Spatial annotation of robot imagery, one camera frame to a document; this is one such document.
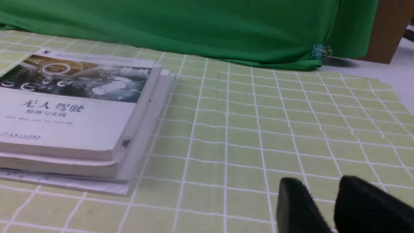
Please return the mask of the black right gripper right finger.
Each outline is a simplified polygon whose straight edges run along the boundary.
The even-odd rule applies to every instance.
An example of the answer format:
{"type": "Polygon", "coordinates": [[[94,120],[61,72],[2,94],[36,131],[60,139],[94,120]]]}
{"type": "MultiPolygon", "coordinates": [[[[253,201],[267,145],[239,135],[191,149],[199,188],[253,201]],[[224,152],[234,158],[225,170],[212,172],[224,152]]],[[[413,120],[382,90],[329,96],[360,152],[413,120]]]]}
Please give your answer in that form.
{"type": "Polygon", "coordinates": [[[414,209],[357,177],[340,179],[334,208],[339,233],[412,233],[414,209]]]}

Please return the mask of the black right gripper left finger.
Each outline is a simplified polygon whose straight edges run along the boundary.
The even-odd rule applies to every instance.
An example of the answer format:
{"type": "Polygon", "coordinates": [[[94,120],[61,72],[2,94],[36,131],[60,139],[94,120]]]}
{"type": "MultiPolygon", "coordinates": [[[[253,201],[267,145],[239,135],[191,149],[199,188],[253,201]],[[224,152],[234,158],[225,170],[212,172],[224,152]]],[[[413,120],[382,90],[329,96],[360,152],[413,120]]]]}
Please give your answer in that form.
{"type": "Polygon", "coordinates": [[[277,204],[279,233],[331,233],[303,183],[291,177],[280,180],[277,204]]]}

